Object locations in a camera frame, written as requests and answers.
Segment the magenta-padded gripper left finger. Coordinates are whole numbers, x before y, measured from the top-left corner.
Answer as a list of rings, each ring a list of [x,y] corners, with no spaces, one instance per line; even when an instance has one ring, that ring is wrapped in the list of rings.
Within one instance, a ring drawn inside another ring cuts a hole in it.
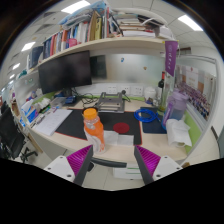
[[[44,170],[81,186],[84,182],[92,156],[93,146],[89,145],[69,156],[58,156]]]

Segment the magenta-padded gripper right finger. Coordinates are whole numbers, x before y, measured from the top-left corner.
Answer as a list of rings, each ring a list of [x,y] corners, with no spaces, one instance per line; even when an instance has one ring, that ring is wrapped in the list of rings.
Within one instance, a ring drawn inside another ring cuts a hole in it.
[[[145,185],[182,169],[182,167],[169,156],[165,155],[160,157],[138,145],[134,147],[134,156]]]

